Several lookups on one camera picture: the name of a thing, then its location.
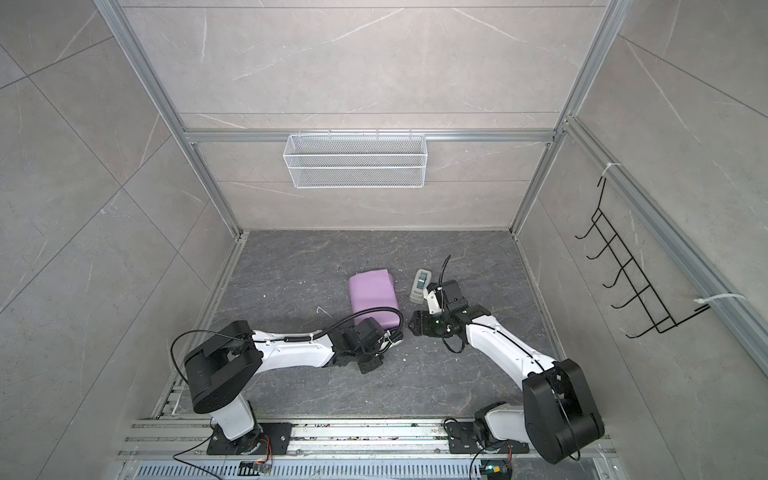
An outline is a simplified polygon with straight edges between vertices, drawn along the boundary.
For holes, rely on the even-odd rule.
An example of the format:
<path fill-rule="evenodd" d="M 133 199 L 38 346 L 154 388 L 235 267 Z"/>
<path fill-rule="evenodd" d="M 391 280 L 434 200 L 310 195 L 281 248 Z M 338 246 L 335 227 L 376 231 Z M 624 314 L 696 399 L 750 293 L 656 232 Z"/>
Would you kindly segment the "pink wrapping paper sheet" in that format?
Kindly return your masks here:
<path fill-rule="evenodd" d="M 394 278 L 387 269 L 371 270 L 352 276 L 348 281 L 352 312 L 373 307 L 398 309 Z M 355 324 L 373 318 L 382 329 L 394 329 L 399 325 L 396 313 L 377 311 L 354 319 Z"/>

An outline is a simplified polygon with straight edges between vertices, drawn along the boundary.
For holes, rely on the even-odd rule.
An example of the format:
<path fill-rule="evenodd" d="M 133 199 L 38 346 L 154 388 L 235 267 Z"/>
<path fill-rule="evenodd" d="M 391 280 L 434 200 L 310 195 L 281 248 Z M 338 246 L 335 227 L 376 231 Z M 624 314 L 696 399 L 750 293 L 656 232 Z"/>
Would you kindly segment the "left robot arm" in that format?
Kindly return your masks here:
<path fill-rule="evenodd" d="M 287 452 L 289 423 L 260 425 L 242 391 L 258 373 L 294 367 L 325 368 L 355 363 L 367 374 L 383 364 L 384 353 L 403 339 L 402 329 L 385 329 L 372 317 L 344 319 L 323 330 L 275 334 L 234 321 L 184 357 L 181 373 L 193 411 L 207 414 L 213 456 Z"/>

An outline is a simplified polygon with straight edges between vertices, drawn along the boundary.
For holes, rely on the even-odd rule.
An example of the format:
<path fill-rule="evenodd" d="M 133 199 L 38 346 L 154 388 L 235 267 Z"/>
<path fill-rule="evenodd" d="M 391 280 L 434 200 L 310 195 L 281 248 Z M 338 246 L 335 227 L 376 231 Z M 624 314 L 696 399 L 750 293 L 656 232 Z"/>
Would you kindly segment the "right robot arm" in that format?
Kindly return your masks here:
<path fill-rule="evenodd" d="M 427 285 L 422 297 L 427 309 L 412 316 L 409 329 L 414 335 L 443 341 L 459 337 L 464 346 L 490 358 L 522 391 L 520 411 L 497 402 L 475 413 L 474 437 L 481 448 L 526 444 L 557 464 L 580 459 L 582 449 L 604 436 L 604 422 L 575 361 L 558 361 L 527 345 L 490 310 L 469 304 L 455 280 Z"/>

